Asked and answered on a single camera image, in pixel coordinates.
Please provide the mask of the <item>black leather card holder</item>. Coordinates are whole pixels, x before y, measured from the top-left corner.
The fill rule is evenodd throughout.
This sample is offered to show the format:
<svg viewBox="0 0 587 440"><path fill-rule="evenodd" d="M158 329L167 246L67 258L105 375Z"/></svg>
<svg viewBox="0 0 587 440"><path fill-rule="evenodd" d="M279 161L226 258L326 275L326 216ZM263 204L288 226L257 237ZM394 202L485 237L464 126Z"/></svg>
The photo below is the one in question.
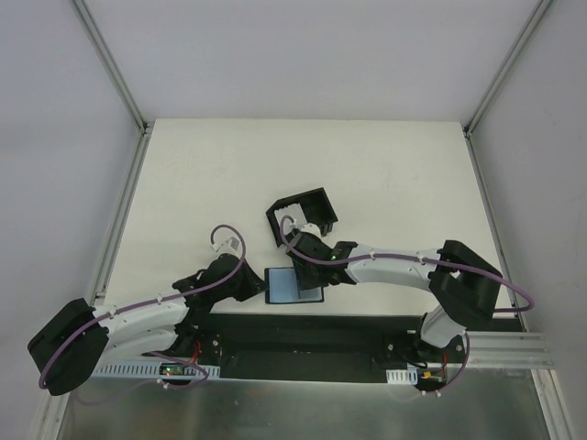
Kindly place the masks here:
<svg viewBox="0 0 587 440"><path fill-rule="evenodd" d="M265 270L265 302L271 305L322 303L325 300L322 287L302 290L293 268L267 268Z"/></svg>

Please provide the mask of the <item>black card tray box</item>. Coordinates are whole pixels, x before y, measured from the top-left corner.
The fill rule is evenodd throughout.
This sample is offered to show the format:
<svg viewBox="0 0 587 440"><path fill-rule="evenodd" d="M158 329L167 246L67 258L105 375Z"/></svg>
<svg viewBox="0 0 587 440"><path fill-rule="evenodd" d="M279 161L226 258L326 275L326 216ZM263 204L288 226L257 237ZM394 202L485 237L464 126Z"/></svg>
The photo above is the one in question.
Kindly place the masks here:
<svg viewBox="0 0 587 440"><path fill-rule="evenodd" d="M338 221L338 216L324 187L278 199L269 207L265 215L277 248L283 245L280 222L286 215L289 215L297 226L315 225L322 237L328 235Z"/></svg>

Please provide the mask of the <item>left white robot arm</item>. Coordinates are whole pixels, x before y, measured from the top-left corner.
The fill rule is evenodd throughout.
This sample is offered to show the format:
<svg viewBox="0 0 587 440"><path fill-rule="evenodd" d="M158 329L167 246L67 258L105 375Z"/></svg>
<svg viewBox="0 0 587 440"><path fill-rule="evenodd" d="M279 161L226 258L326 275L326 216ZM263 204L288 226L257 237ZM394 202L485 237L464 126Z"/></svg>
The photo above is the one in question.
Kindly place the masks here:
<svg viewBox="0 0 587 440"><path fill-rule="evenodd" d="M193 348L198 319L216 303L245 302L266 289L246 260L223 253L146 300L118 306L71 300L28 342L39 386L60 396L84 384L97 368L127 358L167 350L185 356Z"/></svg>

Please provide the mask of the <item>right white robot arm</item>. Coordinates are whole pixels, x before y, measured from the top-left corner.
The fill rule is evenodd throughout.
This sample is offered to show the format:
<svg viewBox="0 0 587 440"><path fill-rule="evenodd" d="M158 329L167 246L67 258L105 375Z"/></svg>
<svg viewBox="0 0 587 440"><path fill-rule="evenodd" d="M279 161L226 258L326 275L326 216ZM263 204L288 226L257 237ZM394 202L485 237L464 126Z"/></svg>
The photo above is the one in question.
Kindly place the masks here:
<svg viewBox="0 0 587 440"><path fill-rule="evenodd" d="M286 254L302 288L385 283L431 293L437 307L424 315L413 338L423 361L441 356L455 336L484 329L492 321L501 273L469 247L447 240L424 251L391 251L352 241L329 247L306 232L296 233Z"/></svg>

